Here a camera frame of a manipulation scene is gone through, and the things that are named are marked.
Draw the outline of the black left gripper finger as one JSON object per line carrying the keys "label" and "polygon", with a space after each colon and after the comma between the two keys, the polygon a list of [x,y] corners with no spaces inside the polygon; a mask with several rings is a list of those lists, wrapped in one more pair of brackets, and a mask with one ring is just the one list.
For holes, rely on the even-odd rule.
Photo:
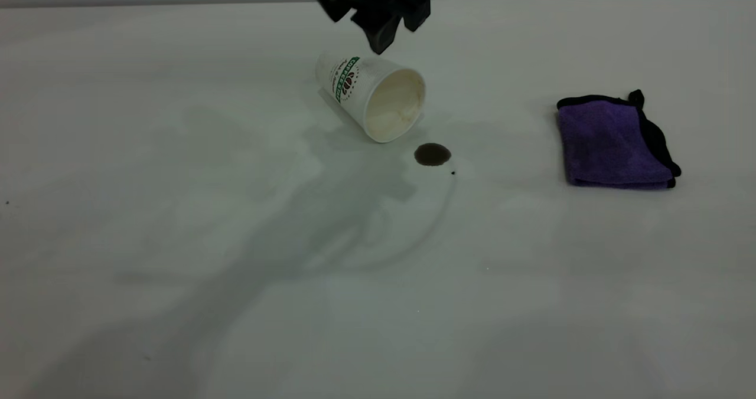
{"label": "black left gripper finger", "polygon": [[352,22],[361,28],[372,52],[380,55],[382,53],[380,14],[372,9],[357,9],[354,15],[352,15]]}
{"label": "black left gripper finger", "polygon": [[380,54],[386,52],[394,44],[397,30],[400,24],[404,22],[406,14],[385,10],[382,12],[382,15],[384,21],[380,30]]}

